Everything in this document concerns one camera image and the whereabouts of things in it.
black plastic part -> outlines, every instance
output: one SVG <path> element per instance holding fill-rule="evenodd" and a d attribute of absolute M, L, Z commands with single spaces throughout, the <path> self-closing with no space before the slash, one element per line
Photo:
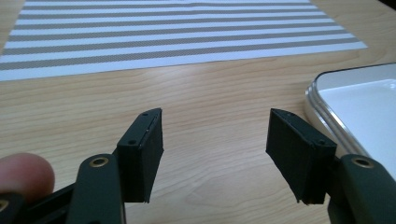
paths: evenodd
<path fill-rule="evenodd" d="M 324 203 L 336 144 L 300 117 L 271 109 L 266 152 L 289 183 L 297 202 Z"/>
<path fill-rule="evenodd" d="M 92 156 L 79 166 L 66 223 L 125 223 L 119 167 L 114 155 Z"/>
<path fill-rule="evenodd" d="M 24 218 L 25 201 L 18 193 L 5 193 L 0 195 L 0 223 L 11 224 L 26 223 Z"/>
<path fill-rule="evenodd" d="M 356 223 L 396 223 L 396 182 L 379 162 L 345 155 L 338 176 Z"/>
<path fill-rule="evenodd" d="M 30 223 L 65 223 L 75 184 L 60 189 L 29 206 L 27 217 Z"/>
<path fill-rule="evenodd" d="M 388 7 L 393 8 L 393 10 L 396 10 L 396 2 L 394 0 L 379 0 L 379 1 L 387 5 Z"/>
<path fill-rule="evenodd" d="M 331 198 L 329 206 L 327 207 L 329 213 L 329 219 L 332 224 L 354 224 L 356 223 L 355 218 L 352 215 L 349 207 L 340 206 L 335 203 Z"/>
<path fill-rule="evenodd" d="M 140 114 L 117 143 L 123 200 L 148 203 L 163 154 L 162 110 Z"/>

wooden table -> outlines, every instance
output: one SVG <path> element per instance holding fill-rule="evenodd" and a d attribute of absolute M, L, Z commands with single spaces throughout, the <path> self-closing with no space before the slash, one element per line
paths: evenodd
<path fill-rule="evenodd" d="M 269 111 L 304 117 L 319 73 L 395 62 L 396 12 L 375 0 L 313 3 L 368 49 L 0 82 L 0 157 L 43 156 L 60 189 L 161 107 L 165 152 L 151 202 L 127 204 L 129 223 L 327 223 L 327 205 L 297 204 L 265 153 Z M 22 5 L 0 1 L 0 46 Z"/>

white tray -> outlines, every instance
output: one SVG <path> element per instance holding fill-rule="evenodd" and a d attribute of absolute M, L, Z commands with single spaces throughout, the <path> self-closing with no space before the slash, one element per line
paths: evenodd
<path fill-rule="evenodd" d="M 320 74 L 306 91 L 305 113 L 339 145 L 338 157 L 371 157 L 396 180 L 396 63 Z"/>

finger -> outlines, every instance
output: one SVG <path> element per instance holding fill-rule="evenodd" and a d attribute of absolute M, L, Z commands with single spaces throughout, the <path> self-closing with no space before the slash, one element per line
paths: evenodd
<path fill-rule="evenodd" d="M 54 173 L 43 158 L 19 153 L 0 159 L 0 193 L 16 192 L 30 203 L 53 191 Z"/>

paper sheet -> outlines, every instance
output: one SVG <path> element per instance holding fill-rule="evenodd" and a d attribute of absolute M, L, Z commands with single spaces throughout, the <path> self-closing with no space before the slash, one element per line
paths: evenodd
<path fill-rule="evenodd" d="M 362 48 L 307 0 L 26 0 L 0 80 Z"/>

